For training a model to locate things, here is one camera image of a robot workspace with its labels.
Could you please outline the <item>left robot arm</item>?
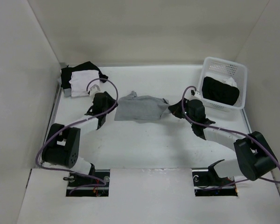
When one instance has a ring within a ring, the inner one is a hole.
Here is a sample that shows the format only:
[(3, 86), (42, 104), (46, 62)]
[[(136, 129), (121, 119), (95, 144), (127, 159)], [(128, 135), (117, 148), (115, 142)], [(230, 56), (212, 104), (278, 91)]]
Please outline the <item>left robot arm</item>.
[(95, 167), (79, 156), (80, 139), (83, 135), (99, 130), (107, 114), (117, 106), (117, 101), (109, 93), (99, 92), (94, 95), (92, 106), (82, 118), (70, 125), (52, 124), (41, 152), (41, 162), (80, 174), (80, 182), (91, 186), (95, 182)]

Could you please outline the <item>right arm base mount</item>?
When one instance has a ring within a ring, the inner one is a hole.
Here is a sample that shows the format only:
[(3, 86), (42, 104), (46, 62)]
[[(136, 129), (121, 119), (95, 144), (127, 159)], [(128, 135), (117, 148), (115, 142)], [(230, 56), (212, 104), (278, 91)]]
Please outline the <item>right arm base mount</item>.
[(192, 170), (195, 196), (238, 196), (234, 177), (217, 177), (208, 169)]

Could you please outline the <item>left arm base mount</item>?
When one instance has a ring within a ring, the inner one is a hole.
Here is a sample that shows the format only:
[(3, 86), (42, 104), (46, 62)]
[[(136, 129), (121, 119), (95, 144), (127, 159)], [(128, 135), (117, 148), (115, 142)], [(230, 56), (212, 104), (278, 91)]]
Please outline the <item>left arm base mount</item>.
[(64, 177), (63, 180), (67, 182), (66, 196), (67, 197), (108, 197), (109, 184), (110, 184), (109, 169), (96, 170), (94, 176), (106, 182), (103, 183), (99, 180), (78, 176), (70, 173)]

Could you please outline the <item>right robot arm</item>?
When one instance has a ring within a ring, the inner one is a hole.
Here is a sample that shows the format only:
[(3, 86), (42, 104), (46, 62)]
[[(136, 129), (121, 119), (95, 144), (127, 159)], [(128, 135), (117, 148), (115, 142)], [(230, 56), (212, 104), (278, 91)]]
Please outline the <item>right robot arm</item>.
[(280, 167), (277, 158), (260, 132), (244, 134), (214, 126), (215, 122), (206, 117), (202, 101), (184, 98), (169, 106), (168, 109), (175, 117), (186, 119), (197, 137), (234, 151), (235, 168), (239, 175), (246, 179), (250, 181), (261, 179), (266, 173)]

